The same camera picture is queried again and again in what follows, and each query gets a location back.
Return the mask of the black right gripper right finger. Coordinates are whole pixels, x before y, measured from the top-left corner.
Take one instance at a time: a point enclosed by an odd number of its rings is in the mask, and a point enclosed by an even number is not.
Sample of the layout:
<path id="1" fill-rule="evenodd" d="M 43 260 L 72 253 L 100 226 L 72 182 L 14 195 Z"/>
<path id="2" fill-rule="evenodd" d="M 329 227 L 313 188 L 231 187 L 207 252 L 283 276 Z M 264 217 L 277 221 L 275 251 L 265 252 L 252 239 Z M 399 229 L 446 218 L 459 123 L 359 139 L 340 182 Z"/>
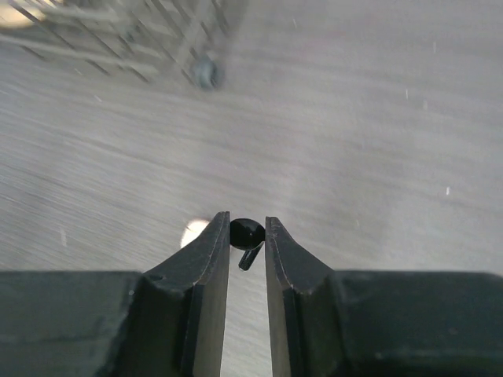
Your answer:
<path id="1" fill-rule="evenodd" d="M 499 376 L 502 278 L 332 269 L 267 218 L 275 376 Z"/>

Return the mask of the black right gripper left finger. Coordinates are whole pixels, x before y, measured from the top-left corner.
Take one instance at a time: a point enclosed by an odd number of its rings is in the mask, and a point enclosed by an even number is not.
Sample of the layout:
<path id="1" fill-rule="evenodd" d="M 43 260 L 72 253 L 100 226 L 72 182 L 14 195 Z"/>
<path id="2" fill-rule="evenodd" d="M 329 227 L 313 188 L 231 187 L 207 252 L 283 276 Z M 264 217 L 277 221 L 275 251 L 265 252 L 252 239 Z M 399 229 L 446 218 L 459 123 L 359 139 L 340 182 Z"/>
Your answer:
<path id="1" fill-rule="evenodd" d="M 2 272 L 2 375 L 219 375 L 229 223 L 144 273 Z"/>

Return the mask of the beige earbud charging case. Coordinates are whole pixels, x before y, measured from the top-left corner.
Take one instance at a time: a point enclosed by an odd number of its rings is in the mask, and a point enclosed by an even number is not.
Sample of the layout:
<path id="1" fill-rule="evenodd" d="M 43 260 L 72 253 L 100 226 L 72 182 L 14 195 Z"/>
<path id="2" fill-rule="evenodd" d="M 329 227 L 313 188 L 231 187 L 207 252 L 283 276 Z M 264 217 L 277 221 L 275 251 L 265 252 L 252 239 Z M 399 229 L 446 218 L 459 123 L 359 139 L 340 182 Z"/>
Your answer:
<path id="1" fill-rule="evenodd" d="M 208 226 L 207 219 L 196 218 L 187 223 L 180 240 L 180 248 L 192 243 Z"/>

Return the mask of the black earbud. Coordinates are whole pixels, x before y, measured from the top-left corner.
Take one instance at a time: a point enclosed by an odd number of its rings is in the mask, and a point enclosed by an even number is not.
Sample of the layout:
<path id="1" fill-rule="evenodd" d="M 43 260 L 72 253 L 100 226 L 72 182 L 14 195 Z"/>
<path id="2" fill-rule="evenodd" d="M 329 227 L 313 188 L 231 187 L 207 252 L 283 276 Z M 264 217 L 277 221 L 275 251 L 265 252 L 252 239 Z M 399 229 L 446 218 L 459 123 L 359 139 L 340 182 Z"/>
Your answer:
<path id="1" fill-rule="evenodd" d="M 236 218 L 230 222 L 230 245 L 244 252 L 238 264 L 241 271 L 251 268 L 265 242 L 265 235 L 264 227 L 250 218 Z"/>

